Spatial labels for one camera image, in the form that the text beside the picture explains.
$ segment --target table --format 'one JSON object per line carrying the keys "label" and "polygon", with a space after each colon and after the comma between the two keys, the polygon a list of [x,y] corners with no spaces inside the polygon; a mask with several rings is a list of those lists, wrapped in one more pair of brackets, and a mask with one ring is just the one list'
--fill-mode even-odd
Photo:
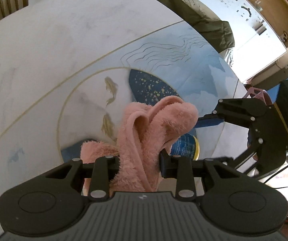
{"label": "table", "polygon": [[[75,141],[113,143],[144,83],[157,97],[172,89],[200,116],[245,93],[217,52],[156,0],[44,0],[1,20],[0,195],[63,163],[60,150]],[[244,128],[235,130],[241,140],[222,140],[225,124],[212,129],[197,131],[201,158],[221,141],[236,146],[230,155],[246,148]]]}
{"label": "table", "polygon": [[248,0],[199,1],[222,21],[229,22],[235,39],[232,69],[240,81],[244,82],[253,77],[286,53],[286,48],[279,38],[282,33],[276,34]]}

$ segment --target logo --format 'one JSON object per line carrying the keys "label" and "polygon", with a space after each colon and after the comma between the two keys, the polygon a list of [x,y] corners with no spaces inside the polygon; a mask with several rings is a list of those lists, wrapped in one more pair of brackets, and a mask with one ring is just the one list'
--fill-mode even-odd
{"label": "logo", "polygon": [[144,200],[144,199],[147,199],[148,197],[147,197],[147,195],[143,194],[143,195],[139,196],[138,198],[140,198],[141,200]]}

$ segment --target curved gold line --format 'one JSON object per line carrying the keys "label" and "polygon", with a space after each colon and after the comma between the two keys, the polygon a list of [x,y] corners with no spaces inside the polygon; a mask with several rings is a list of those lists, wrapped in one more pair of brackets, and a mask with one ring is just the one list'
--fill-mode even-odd
{"label": "curved gold line", "polygon": [[108,70],[116,70],[116,69],[128,69],[128,70],[139,70],[139,71],[142,71],[144,73],[148,73],[158,79],[160,79],[162,82],[164,82],[165,84],[167,84],[167,86],[169,86],[170,88],[172,88],[172,86],[170,86],[167,82],[165,82],[163,79],[161,79],[160,77],[156,76],[155,74],[151,74],[147,71],[144,71],[144,70],[141,70],[141,69],[136,69],[136,68],[130,68],[130,67],[112,67],[112,68],[107,68],[105,70],[99,70],[91,75],[89,75],[88,77],[86,77],[85,79],[83,79],[81,82],[79,82],[76,87],[73,88],[73,90],[70,92],[70,94],[67,96],[64,104],[63,104],[63,107],[61,109],[61,112],[59,113],[59,117],[58,117],[58,121],[57,121],[57,128],[56,128],[56,143],[57,143],[57,149],[58,149],[58,153],[59,153],[59,156],[60,158],[63,160],[63,156],[62,156],[62,153],[61,153],[61,146],[60,146],[60,140],[59,140],[59,133],[60,133],[60,122],[61,122],[61,119],[62,119],[62,115],[63,115],[63,112],[64,112],[64,109],[66,107],[66,104],[68,103],[70,97],[72,96],[72,94],[77,90],[77,88],[83,84],[85,81],[87,81],[88,79],[90,79],[91,77],[93,77],[94,75],[96,74],[99,74],[99,73],[102,73],[104,71],[108,71]]}
{"label": "curved gold line", "polygon": [[137,38],[137,39],[135,39],[135,40],[132,40],[132,41],[124,44],[123,46],[120,46],[120,47],[112,50],[111,52],[109,52],[109,53],[101,56],[101,57],[98,58],[97,60],[91,62],[90,64],[88,64],[88,65],[86,65],[85,67],[81,68],[79,71],[77,71],[77,72],[75,72],[74,74],[72,74],[71,76],[67,77],[65,80],[63,80],[61,83],[59,83],[57,86],[55,86],[53,89],[51,89],[49,92],[47,92],[44,96],[42,96],[39,100],[37,100],[35,103],[33,103],[33,104],[32,104],[27,110],[25,110],[21,115],[19,115],[9,126],[0,134],[0,139],[1,139],[1,137],[11,128],[11,126],[13,126],[17,121],[19,121],[19,119],[20,119],[22,116],[24,116],[28,111],[30,111],[34,106],[36,106],[43,98],[45,98],[45,97],[46,97],[47,95],[49,95],[51,92],[53,92],[54,90],[56,90],[58,87],[60,87],[62,84],[64,84],[66,81],[68,81],[68,80],[69,80],[70,78],[72,78],[73,76],[77,75],[77,74],[80,73],[81,71],[85,70],[87,67],[89,67],[89,66],[91,66],[92,64],[98,62],[99,60],[101,60],[102,58],[108,56],[109,54],[112,54],[113,52],[115,52],[115,51],[117,51],[117,50],[119,50],[119,49],[121,49],[121,48],[123,48],[123,47],[125,47],[125,46],[127,46],[127,45],[129,45],[129,44],[131,44],[131,43],[133,43],[133,42],[138,41],[139,39],[142,39],[142,38],[144,38],[144,37],[146,37],[146,36],[148,36],[148,35],[150,35],[150,34],[153,34],[153,33],[155,33],[155,32],[158,32],[158,31],[163,30],[163,29],[165,29],[165,28],[167,28],[167,27],[169,27],[169,26],[172,26],[172,25],[175,25],[175,24],[178,24],[178,23],[181,23],[181,22],[184,22],[184,20],[179,21],[179,22],[176,22],[176,23],[172,23],[172,24],[167,25],[167,26],[165,26],[165,27],[159,28],[158,30],[155,30],[155,31],[153,31],[153,32],[150,32],[150,33],[148,33],[148,34],[145,34],[145,35],[143,35],[143,36],[141,36],[141,37],[139,37],[139,38]]}

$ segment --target robotic arm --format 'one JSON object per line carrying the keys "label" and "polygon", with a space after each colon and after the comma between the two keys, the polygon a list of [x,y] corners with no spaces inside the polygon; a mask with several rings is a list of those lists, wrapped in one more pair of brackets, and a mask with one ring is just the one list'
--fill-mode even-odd
{"label": "robotic arm", "polygon": [[[237,159],[187,157],[160,153],[163,178],[176,178],[170,192],[116,192],[109,181],[119,170],[119,158],[95,163],[80,159],[64,163],[0,196],[0,241],[89,240],[286,240],[279,229],[288,203],[275,189],[258,182],[285,162],[288,135],[272,106],[258,99],[219,100],[212,114],[199,122],[224,120],[250,129],[251,147]],[[257,153],[255,178],[240,167]],[[205,194],[196,196],[194,177]],[[92,178],[88,196],[81,191]]]}

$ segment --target silver screw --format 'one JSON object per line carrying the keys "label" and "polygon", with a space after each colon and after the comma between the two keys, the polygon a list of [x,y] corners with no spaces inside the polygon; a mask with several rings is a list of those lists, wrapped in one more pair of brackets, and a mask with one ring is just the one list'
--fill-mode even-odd
{"label": "silver screw", "polygon": [[194,196],[194,192],[189,189],[183,189],[179,192],[179,196],[182,198],[191,198]]}
{"label": "silver screw", "polygon": [[90,193],[92,198],[103,198],[106,196],[106,192],[104,190],[94,190]]}

